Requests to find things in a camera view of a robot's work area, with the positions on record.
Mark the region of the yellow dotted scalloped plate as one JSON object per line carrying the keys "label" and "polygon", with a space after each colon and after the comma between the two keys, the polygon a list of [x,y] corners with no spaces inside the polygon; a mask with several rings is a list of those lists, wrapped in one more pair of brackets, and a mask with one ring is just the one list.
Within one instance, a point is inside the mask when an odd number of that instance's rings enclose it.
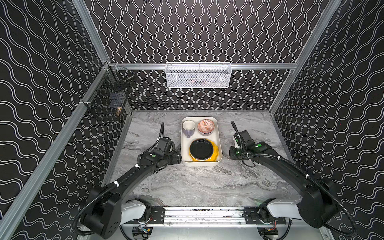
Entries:
{"label": "yellow dotted scalloped plate", "polygon": [[218,146],[211,140],[209,140],[213,146],[214,146],[214,153],[213,155],[206,161],[200,161],[200,162],[215,162],[217,160],[217,157],[219,156],[219,148]]}

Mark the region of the white plastic bin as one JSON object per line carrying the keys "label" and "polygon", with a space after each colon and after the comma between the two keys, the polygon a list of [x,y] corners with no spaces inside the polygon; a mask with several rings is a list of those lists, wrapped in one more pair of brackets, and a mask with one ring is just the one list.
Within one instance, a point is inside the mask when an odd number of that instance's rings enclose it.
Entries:
{"label": "white plastic bin", "polygon": [[[204,119],[211,120],[215,124],[215,128],[213,129],[213,133],[209,136],[204,136],[198,131],[198,123]],[[219,134],[219,128],[218,128],[218,121],[214,117],[186,117],[182,120],[182,125],[186,121],[192,121],[195,123],[195,133],[190,137],[187,138],[184,133],[181,133],[181,156],[182,156],[182,163],[187,167],[214,167],[217,166],[223,159],[223,151],[221,147],[220,142],[220,134]],[[215,143],[215,145],[218,147],[218,156],[216,158],[216,161],[214,162],[207,162],[207,161],[199,161],[194,162],[192,157],[189,153],[189,148],[193,140],[196,139],[208,139]]]}

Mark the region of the black plate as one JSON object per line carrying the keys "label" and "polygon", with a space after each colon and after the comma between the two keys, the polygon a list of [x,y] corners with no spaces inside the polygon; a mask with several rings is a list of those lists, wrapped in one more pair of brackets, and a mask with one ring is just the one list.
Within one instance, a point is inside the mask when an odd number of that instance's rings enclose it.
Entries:
{"label": "black plate", "polygon": [[206,161],[213,155],[214,146],[207,139],[196,139],[191,143],[189,151],[193,161]]}

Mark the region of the lavender mug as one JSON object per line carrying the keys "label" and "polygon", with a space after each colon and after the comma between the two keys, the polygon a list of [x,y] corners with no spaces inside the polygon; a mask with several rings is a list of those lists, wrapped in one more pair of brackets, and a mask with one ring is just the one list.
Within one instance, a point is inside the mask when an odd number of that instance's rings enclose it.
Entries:
{"label": "lavender mug", "polygon": [[191,120],[184,121],[182,124],[183,134],[189,139],[195,133],[196,124]]}

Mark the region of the red patterned bowl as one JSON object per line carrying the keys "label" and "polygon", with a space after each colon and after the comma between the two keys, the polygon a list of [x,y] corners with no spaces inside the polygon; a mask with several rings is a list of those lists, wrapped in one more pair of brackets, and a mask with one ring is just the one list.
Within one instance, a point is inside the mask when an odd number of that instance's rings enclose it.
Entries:
{"label": "red patterned bowl", "polygon": [[209,119],[203,119],[198,123],[198,131],[209,132],[215,129],[215,123]]}

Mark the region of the lavender bowl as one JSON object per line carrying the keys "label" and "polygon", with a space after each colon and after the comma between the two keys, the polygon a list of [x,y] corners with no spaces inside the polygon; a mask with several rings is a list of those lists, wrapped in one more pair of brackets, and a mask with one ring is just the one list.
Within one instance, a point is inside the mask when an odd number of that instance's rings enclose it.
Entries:
{"label": "lavender bowl", "polygon": [[214,131],[209,131],[209,132],[202,132],[202,131],[199,131],[199,133],[202,135],[202,136],[209,136],[213,133]]}

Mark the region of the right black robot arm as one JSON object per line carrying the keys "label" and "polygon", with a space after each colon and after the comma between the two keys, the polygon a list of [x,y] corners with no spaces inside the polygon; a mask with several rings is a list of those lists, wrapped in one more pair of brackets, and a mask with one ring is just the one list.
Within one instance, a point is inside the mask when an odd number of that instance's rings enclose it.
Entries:
{"label": "right black robot arm", "polygon": [[[309,226],[319,229],[325,227],[344,237],[355,237],[357,235],[357,224],[337,198],[335,183],[332,180],[316,178],[292,161],[282,157],[270,145],[265,142],[255,143],[248,131],[239,131],[235,122],[231,125],[235,130],[235,146],[230,147],[229,156],[231,160],[239,160],[243,164],[250,161],[254,166],[262,165],[283,180],[289,183],[302,197],[301,200],[289,209],[287,205],[278,207],[273,211],[271,207],[277,205],[276,199],[264,201],[262,206],[265,212],[261,214],[263,220],[270,218],[290,218],[303,220]],[[344,232],[330,226],[327,222],[337,213],[342,212],[351,223],[351,230]]]}

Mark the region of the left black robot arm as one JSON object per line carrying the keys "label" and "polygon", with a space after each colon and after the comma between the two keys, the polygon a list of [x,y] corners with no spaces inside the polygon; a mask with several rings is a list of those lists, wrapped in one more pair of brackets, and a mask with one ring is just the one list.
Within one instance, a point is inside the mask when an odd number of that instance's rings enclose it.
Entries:
{"label": "left black robot arm", "polygon": [[86,205],[72,222],[74,233],[79,236],[96,234],[106,240],[127,222],[149,221],[150,204],[140,200],[124,203],[124,198],[149,176],[181,161],[180,152],[171,138],[165,136],[165,127],[161,124],[156,142],[138,155],[137,163],[129,171],[114,182],[91,190]]}

